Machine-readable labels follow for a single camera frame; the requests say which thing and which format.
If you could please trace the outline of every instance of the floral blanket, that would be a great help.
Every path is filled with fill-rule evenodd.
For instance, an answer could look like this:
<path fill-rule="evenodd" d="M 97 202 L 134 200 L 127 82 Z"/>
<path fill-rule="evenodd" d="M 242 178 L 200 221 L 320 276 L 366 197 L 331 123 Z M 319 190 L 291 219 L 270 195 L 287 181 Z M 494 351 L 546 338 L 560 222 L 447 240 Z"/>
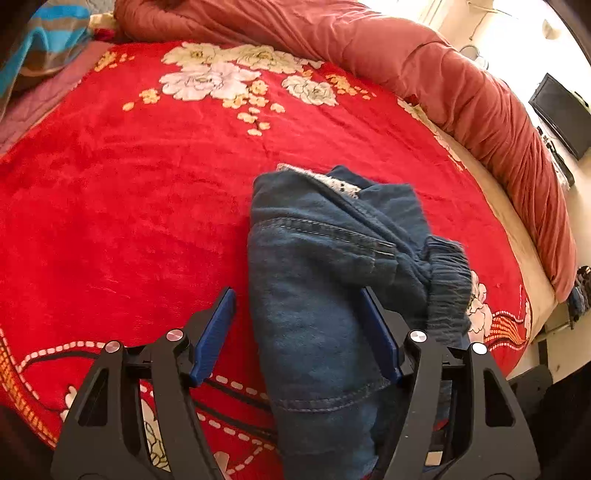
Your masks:
<path fill-rule="evenodd" d="M 55 447 L 105 342 L 152 342 L 229 285 L 235 321 L 194 403 L 226 478 L 281 478 L 246 272 L 252 182 L 279 163 L 411 184 L 433 233 L 464 246 L 470 337 L 509 373 L 529 300 L 503 227 L 445 147 L 401 99 L 330 63 L 268 46 L 113 48 L 0 163 L 0 400 Z"/>

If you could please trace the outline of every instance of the rolled comforter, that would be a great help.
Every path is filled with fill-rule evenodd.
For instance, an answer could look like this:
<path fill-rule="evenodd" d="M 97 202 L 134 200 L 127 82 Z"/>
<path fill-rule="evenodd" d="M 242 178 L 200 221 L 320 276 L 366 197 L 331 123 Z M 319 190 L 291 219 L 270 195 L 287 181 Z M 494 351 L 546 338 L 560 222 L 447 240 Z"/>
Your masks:
<path fill-rule="evenodd" d="M 416 96 L 503 186 L 557 300 L 569 295 L 576 247 L 547 150 L 510 88 L 433 30 L 353 0 L 118 0 L 115 16 L 136 40 L 269 44 Z"/>

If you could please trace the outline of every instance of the bed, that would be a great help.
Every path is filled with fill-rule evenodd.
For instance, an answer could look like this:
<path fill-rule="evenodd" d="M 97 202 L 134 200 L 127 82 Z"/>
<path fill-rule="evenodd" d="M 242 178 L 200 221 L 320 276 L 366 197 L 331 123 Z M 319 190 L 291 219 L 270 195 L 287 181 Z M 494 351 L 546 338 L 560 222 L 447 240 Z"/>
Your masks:
<path fill-rule="evenodd" d="M 356 2 L 307 3 L 305 15 L 299 2 L 257 3 L 120 1 L 125 32 L 158 43 L 93 42 L 0 125 L 0 400 L 50 447 L 105 342 L 151 342 L 230 284 L 238 313 L 195 391 L 198 417 L 227 478 L 281 477 L 245 248 L 252 181 L 280 163 L 412 184 L 433 232 L 466 250 L 470 339 L 506 374 L 572 287 L 564 197 L 506 86 L 429 29 Z M 367 28 L 375 41 L 396 31 L 404 55 L 384 65 L 364 51 Z M 149 383 L 141 393 L 166 468 Z"/>

